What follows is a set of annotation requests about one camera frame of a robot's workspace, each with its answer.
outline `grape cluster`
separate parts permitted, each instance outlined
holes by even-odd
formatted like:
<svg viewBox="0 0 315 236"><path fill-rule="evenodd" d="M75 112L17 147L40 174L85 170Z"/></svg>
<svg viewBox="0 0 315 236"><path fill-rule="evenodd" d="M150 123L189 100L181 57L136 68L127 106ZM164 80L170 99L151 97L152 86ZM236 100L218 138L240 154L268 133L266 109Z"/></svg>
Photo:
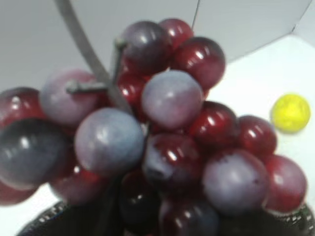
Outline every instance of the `grape cluster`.
<svg viewBox="0 0 315 236"><path fill-rule="evenodd" d="M302 205L306 177L274 154L273 127L205 101L225 71L216 42L194 37L179 19L138 22L121 38L115 86L133 115L105 92L67 93L69 83L96 82L79 68L54 73L40 91L0 94L0 204L19 203L48 182L80 205L125 175L125 227L162 236L218 236L222 217Z"/></svg>

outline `dark red grape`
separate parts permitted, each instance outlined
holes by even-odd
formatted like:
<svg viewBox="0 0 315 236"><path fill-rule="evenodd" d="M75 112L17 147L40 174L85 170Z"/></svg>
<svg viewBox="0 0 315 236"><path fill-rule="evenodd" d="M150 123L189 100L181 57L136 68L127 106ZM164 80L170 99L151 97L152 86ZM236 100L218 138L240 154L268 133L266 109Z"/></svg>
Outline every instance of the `dark red grape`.
<svg viewBox="0 0 315 236"><path fill-rule="evenodd" d="M160 198L146 182L141 170L124 177L119 205L125 227L133 233L148 234L158 221Z"/></svg>
<svg viewBox="0 0 315 236"><path fill-rule="evenodd" d="M176 192L198 183L202 158L190 137L158 134L147 142L142 169L148 182L156 189Z"/></svg>
<svg viewBox="0 0 315 236"><path fill-rule="evenodd" d="M114 108L90 114L75 135L75 152L80 165L105 177L134 168L141 161L143 149L140 124Z"/></svg>
<svg viewBox="0 0 315 236"><path fill-rule="evenodd" d="M67 176L50 182L50 187L64 202L71 205L82 205L97 197L107 182L108 180L76 165Z"/></svg>
<svg viewBox="0 0 315 236"><path fill-rule="evenodd" d="M271 124L259 117L239 118L241 132L239 146L256 156L272 154L277 147L277 136Z"/></svg>
<svg viewBox="0 0 315 236"><path fill-rule="evenodd" d="M210 203L220 213L232 216L261 208L269 188L263 164L241 149L224 150L211 156L202 183Z"/></svg>
<svg viewBox="0 0 315 236"><path fill-rule="evenodd" d="M125 29L122 38L128 43L123 59L129 71L152 75L168 67L172 53L171 39L158 24L137 22Z"/></svg>
<svg viewBox="0 0 315 236"><path fill-rule="evenodd" d="M217 236L219 218L203 198L169 200L160 211L162 236Z"/></svg>
<svg viewBox="0 0 315 236"><path fill-rule="evenodd" d="M263 159L270 177L266 209L290 213L304 202L307 180L301 168L292 160L269 155Z"/></svg>
<svg viewBox="0 0 315 236"><path fill-rule="evenodd" d="M167 130L183 128L200 112L202 90L186 72L155 75L142 92L142 108L154 123Z"/></svg>
<svg viewBox="0 0 315 236"><path fill-rule="evenodd" d="M67 163L69 141L53 123L23 119L0 132L0 179L21 190L56 178Z"/></svg>
<svg viewBox="0 0 315 236"><path fill-rule="evenodd" d="M0 205L10 206L21 203L31 197L37 189L32 190L16 190L0 181Z"/></svg>
<svg viewBox="0 0 315 236"><path fill-rule="evenodd" d="M0 94L0 128L26 118L46 118L38 98L39 91L18 87Z"/></svg>
<svg viewBox="0 0 315 236"><path fill-rule="evenodd" d="M240 131L234 112L227 106L205 101L201 113L188 128L189 134L209 148L224 148L235 144Z"/></svg>
<svg viewBox="0 0 315 236"><path fill-rule="evenodd" d="M134 115L140 122L147 120L141 106L141 95L145 85L146 81L143 78L129 73L122 74L118 80L120 91L132 107Z"/></svg>
<svg viewBox="0 0 315 236"><path fill-rule="evenodd" d="M69 82L95 82L95 77L78 68L67 68L54 73L39 94L40 104L45 114L54 122L77 127L91 112L97 109L98 95L95 93L69 94Z"/></svg>
<svg viewBox="0 0 315 236"><path fill-rule="evenodd" d="M225 71L225 56L220 46L203 37L193 37L175 51L171 59L171 69L188 72L209 90L222 78Z"/></svg>
<svg viewBox="0 0 315 236"><path fill-rule="evenodd" d="M159 23L165 29L172 40L173 50L178 48L187 39L193 37L191 27L180 19L169 18Z"/></svg>

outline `yellow ball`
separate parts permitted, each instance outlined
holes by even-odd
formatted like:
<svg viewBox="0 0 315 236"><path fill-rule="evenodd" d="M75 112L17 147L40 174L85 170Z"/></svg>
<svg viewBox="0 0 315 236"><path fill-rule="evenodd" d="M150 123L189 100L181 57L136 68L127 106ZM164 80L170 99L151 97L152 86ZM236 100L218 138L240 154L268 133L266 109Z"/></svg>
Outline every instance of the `yellow ball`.
<svg viewBox="0 0 315 236"><path fill-rule="evenodd" d="M274 126L287 133L295 133L303 129L310 117L311 109L307 100L297 94L281 96L271 112Z"/></svg>

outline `red grape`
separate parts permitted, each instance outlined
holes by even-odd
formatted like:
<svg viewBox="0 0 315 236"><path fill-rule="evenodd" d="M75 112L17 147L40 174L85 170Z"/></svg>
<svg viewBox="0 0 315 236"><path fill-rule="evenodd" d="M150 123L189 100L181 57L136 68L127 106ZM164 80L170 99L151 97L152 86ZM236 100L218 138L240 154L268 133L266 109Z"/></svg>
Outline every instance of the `red grape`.
<svg viewBox="0 0 315 236"><path fill-rule="evenodd" d="M158 134L148 140L142 169L156 189L176 192L198 183L202 159L190 137Z"/></svg>
<svg viewBox="0 0 315 236"><path fill-rule="evenodd" d="M205 101L201 113L189 126L188 132L198 143L217 149L235 143L239 124L234 112L227 106Z"/></svg>
<svg viewBox="0 0 315 236"><path fill-rule="evenodd" d="M269 188L263 164L241 149L224 150L211 156L202 183L210 203L220 213L231 216L261 208Z"/></svg>
<svg viewBox="0 0 315 236"><path fill-rule="evenodd" d="M144 113L166 130L188 125L203 102L199 84L186 72L170 70L155 75L142 93Z"/></svg>
<svg viewBox="0 0 315 236"><path fill-rule="evenodd" d="M191 27L182 20L169 18L161 21L159 25L162 26L162 28L164 28L171 37L173 50L178 48L178 46L187 39L193 37Z"/></svg>
<svg viewBox="0 0 315 236"><path fill-rule="evenodd" d="M219 217L203 198L165 199L160 224L163 236L217 236Z"/></svg>
<svg viewBox="0 0 315 236"><path fill-rule="evenodd" d="M18 87L0 94L0 128L26 118L45 118L38 99L39 91Z"/></svg>
<svg viewBox="0 0 315 236"><path fill-rule="evenodd" d="M241 133L238 143L241 148L256 156L272 154L277 147L277 136L271 124L259 117L239 118Z"/></svg>
<svg viewBox="0 0 315 236"><path fill-rule="evenodd" d="M158 24L137 22L125 29L122 38L128 43L123 60L130 72L152 75L168 67L171 39Z"/></svg>
<svg viewBox="0 0 315 236"><path fill-rule="evenodd" d="M108 180L101 178L76 165L67 176L50 182L52 191L71 205L81 205L101 193Z"/></svg>
<svg viewBox="0 0 315 236"><path fill-rule="evenodd" d="M188 72L207 91L221 80L225 71L225 56L216 42L193 37L175 51L171 69Z"/></svg>
<svg viewBox="0 0 315 236"><path fill-rule="evenodd" d="M10 206L21 203L32 196L36 190L37 189L26 191L16 190L0 181L0 205Z"/></svg>
<svg viewBox="0 0 315 236"><path fill-rule="evenodd" d="M141 170L127 174L120 190L120 213L126 228L137 234L152 231L158 221L160 198L144 179Z"/></svg>
<svg viewBox="0 0 315 236"><path fill-rule="evenodd" d="M280 155L269 155L263 161L270 177L266 209L280 213L297 210L307 191L307 180L301 168Z"/></svg>

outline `white wall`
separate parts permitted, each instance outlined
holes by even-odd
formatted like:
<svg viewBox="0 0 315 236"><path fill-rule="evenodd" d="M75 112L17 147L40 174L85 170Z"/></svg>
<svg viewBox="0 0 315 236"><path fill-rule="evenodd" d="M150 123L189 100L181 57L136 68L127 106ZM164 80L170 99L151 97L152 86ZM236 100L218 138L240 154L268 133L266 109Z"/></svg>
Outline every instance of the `white wall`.
<svg viewBox="0 0 315 236"><path fill-rule="evenodd" d="M108 66L114 37L142 19L192 23L197 0L72 0L101 60ZM56 68L86 67L53 0L0 0L0 91L40 87Z"/></svg>
<svg viewBox="0 0 315 236"><path fill-rule="evenodd" d="M201 0L194 29L219 42L232 60L290 33L310 2Z"/></svg>
<svg viewBox="0 0 315 236"><path fill-rule="evenodd" d="M294 34L315 46L315 0L312 1L301 21L297 24Z"/></svg>

